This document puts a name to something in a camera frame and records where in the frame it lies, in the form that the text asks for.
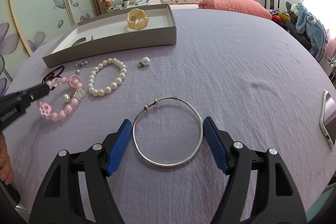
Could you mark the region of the left hand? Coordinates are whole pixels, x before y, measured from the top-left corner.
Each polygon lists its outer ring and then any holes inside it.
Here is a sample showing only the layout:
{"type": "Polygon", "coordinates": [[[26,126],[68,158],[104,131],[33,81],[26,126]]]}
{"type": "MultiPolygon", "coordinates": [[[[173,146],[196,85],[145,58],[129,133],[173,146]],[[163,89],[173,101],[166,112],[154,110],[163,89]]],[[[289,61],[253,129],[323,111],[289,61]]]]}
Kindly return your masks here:
{"type": "Polygon", "coordinates": [[[5,141],[5,136],[0,133],[0,174],[1,181],[6,185],[9,185],[14,180],[14,173],[11,167],[10,157],[7,152],[7,145],[5,141]]]}

